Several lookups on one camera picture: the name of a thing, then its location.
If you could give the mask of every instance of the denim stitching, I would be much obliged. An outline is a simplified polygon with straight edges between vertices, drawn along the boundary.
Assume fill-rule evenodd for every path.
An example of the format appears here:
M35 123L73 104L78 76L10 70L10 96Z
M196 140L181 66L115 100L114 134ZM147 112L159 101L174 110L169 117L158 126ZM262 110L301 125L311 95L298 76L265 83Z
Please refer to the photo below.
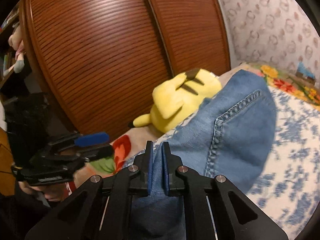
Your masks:
M255 101L258 97L263 95L261 90L256 90L255 92L251 93L250 95L246 96L244 99L239 101L237 104L235 104L233 107L231 107L228 111L226 111L224 114L216 118L214 121L214 130L213 130L213 136L212 136L212 143L210 145L209 149L209 155L207 158L207 164L204 169L204 175L207 177L214 177L214 174L216 171L214 170L214 164L216 161L216 158L218 156L218 153L216 149L218 148L217 145L220 143L220 139L222 136L222 126L223 123L229 120L231 117L237 115L242 109L245 109L247 106L249 106L253 101Z

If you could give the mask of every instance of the human hand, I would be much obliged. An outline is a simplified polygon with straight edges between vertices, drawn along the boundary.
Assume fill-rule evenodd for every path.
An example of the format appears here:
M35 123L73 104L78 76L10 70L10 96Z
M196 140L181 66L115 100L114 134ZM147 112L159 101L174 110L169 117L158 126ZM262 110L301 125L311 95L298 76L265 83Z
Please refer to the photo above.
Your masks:
M39 187L31 187L26 181L18 181L18 184L21 190L28 195L36 195L41 191L48 201L59 202L63 200L64 183Z

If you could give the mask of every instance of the jeans seam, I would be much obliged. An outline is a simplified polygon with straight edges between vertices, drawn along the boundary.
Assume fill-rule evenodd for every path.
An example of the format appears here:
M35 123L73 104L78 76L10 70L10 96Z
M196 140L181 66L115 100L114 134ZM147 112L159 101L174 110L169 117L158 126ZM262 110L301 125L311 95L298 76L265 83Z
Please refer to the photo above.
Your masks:
M245 109L247 106L251 105L252 102L254 102L257 98L259 98L262 95L263 95L262 90L256 90L253 93L251 93L250 95L247 95L244 99L242 99L238 103L236 103L233 107L228 109L228 111L226 111L224 114L222 114L222 115L220 115L219 117L216 118L216 120L214 121L212 143L211 143L210 148L209 148L209 155L207 157L207 164L206 164L206 167L205 167L205 170L204 170L204 174L205 175L206 175L207 172L209 172L209 168L208 168L209 159L211 159L211 161L213 161L212 166L214 167L215 160L216 160L216 158L218 156L217 150L213 149L213 145L218 145L220 143L221 136L222 136L223 123L226 122L227 120L229 120L231 117L234 117L235 115L237 115L239 112L241 112L241 110ZM243 102L246 102L248 99L251 99L251 100L248 103L246 103L244 105L244 107L242 107L241 109L238 109L234 114L231 114L227 119L223 120L222 123L218 125L218 121L219 120L221 120L227 114L232 112L232 110L234 110L235 108L238 108L239 105L241 105ZM216 135L218 129L220 129L220 135L219 136Z

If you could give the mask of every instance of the metal screw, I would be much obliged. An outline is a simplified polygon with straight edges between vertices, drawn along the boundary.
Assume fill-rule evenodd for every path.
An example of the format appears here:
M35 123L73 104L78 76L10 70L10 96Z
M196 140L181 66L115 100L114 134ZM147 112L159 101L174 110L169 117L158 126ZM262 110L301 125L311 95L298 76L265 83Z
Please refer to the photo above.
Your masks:
M187 167L187 166L180 166L180 167L178 168L178 171L180 171L180 172L187 172L187 171L188 171L188 167Z
M100 176L99 175L93 175L91 178L90 178L91 182L99 182L100 181Z
M226 177L225 176L223 176L223 175L218 175L217 177L216 177L216 180L218 181L218 182L225 182L226 181Z
M131 165L128 167L129 171L137 171L139 167L137 165Z

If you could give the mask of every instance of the wooden wardrobe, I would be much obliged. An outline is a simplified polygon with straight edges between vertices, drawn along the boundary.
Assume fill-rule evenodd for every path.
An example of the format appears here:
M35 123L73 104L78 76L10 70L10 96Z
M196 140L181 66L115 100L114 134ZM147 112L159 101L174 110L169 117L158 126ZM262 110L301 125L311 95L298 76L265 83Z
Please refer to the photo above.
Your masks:
M22 0L33 73L69 130L112 139L174 75L230 70L217 0Z

